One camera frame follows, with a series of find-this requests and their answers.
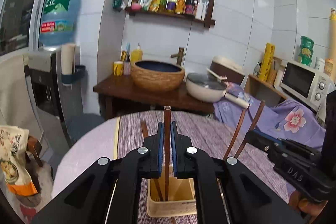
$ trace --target blue stool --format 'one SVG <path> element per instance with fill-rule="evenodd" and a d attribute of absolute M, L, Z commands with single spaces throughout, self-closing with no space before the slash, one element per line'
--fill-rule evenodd
<path fill-rule="evenodd" d="M 75 142 L 90 130 L 105 122 L 104 118 L 93 113 L 82 114 L 72 119 L 69 126 L 69 136 Z"/>

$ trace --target round table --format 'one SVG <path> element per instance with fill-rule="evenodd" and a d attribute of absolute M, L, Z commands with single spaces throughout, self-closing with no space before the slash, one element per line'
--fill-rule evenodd
<path fill-rule="evenodd" d="M 124 157 L 129 151 L 142 146 L 141 121 L 147 122 L 148 135 L 157 133 L 158 122 L 163 122 L 163 111 L 145 111 L 114 118 L 99 125 L 83 136 L 64 156 L 58 166 L 52 198 L 75 180 L 100 157 L 113 160 Z M 177 122 L 180 134 L 189 136 L 192 144 L 206 151 L 211 157 L 223 158 L 231 141 L 234 128 L 200 115 L 173 111 L 172 121 Z M 234 155 L 244 134 L 239 134 L 231 150 Z M 285 180 L 275 173 L 267 154 L 247 144 L 239 160 L 256 176 L 288 202 Z M 196 215 L 175 218 L 177 224 L 197 223 Z M 171 223 L 170 218 L 151 218 L 147 214 L 147 180 L 142 180 L 138 223 Z"/>

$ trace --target blue water bottle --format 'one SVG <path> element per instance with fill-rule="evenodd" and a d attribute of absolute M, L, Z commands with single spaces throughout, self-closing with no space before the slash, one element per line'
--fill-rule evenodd
<path fill-rule="evenodd" d="M 74 42 L 80 0 L 46 0 L 39 40 L 44 48 Z"/>

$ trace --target microwave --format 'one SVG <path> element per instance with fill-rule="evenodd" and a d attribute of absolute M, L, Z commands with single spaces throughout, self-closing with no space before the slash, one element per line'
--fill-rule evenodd
<path fill-rule="evenodd" d="M 280 87 L 317 112 L 335 84 L 325 73 L 296 61 L 288 61 Z"/>

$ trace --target microwave control panel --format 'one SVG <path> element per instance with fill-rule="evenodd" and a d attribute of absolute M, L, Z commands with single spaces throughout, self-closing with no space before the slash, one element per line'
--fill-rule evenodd
<path fill-rule="evenodd" d="M 320 106 L 321 102 L 323 102 L 328 93 L 332 90 L 330 88 L 330 81 L 327 80 L 323 75 L 319 76 L 318 83 L 314 89 L 314 92 L 311 94 L 310 101 L 317 107 Z"/>

